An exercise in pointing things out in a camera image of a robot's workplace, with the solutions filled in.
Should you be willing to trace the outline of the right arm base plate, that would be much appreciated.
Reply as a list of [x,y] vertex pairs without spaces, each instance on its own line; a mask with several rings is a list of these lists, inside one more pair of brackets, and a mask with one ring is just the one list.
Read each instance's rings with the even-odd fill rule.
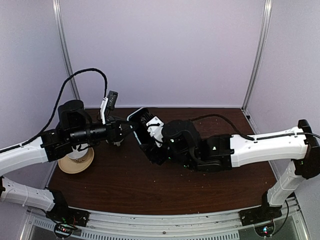
[[242,226],[271,221],[282,216],[281,207],[254,207],[238,212]]

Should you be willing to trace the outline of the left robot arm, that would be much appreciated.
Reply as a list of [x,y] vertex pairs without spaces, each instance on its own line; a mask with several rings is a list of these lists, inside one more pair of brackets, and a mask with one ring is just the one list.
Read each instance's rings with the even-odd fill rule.
[[29,143],[20,143],[0,151],[0,200],[51,212],[61,222],[72,218],[72,211],[58,191],[37,189],[9,180],[4,175],[39,163],[69,158],[72,163],[89,166],[89,150],[101,141],[120,143],[138,124],[112,117],[93,122],[81,100],[70,100],[58,107],[56,128],[40,133]]

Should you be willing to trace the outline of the beige saucer plate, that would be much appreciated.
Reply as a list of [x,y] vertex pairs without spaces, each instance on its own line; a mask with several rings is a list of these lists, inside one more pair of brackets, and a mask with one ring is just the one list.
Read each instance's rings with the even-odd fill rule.
[[67,174],[78,174],[80,172],[85,171],[94,160],[94,150],[92,148],[87,148],[87,154],[85,156],[85,160],[82,162],[72,161],[70,158],[64,156],[63,158],[58,160],[59,168]]

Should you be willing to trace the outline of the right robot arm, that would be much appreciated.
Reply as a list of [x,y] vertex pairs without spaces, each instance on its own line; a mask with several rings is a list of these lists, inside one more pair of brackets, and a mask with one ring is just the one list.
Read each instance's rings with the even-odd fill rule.
[[154,117],[135,135],[147,158],[158,165],[171,160],[200,172],[220,172],[272,160],[289,160],[285,173],[262,197],[256,209],[268,220],[304,180],[320,173],[318,136],[306,120],[280,132],[258,135],[224,134],[202,139],[190,120],[168,123]]

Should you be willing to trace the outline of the white ceramic bowl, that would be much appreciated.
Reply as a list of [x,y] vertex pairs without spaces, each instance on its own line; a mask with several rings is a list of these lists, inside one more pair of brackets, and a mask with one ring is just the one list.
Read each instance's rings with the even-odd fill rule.
[[83,162],[86,159],[86,154],[88,152],[88,149],[84,150],[77,150],[74,149],[71,153],[67,154],[67,157],[75,162]]

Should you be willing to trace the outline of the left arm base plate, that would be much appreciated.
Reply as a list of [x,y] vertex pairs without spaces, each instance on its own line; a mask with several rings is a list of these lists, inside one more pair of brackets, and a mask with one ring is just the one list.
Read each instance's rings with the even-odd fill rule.
[[46,211],[47,218],[55,223],[68,224],[72,227],[86,227],[90,213],[70,207],[54,207],[51,211]]

